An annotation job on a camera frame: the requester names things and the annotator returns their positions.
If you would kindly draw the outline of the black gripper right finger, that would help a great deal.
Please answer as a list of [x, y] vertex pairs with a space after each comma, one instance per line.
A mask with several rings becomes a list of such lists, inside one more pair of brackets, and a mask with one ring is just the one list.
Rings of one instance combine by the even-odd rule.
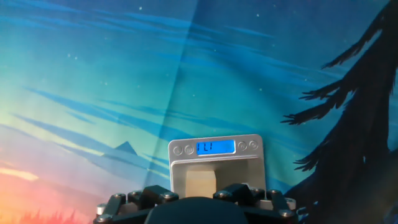
[[247, 184], [231, 184], [213, 198], [237, 205], [249, 223], [297, 224], [296, 201], [279, 190], [264, 190]]

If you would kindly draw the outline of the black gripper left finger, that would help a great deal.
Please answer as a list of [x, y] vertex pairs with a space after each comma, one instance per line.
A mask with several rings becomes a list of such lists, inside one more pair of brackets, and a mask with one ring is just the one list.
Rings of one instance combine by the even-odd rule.
[[144, 224], [157, 206], [179, 199], [179, 195], [159, 185], [145, 187], [128, 194], [117, 193], [97, 206], [93, 224]]

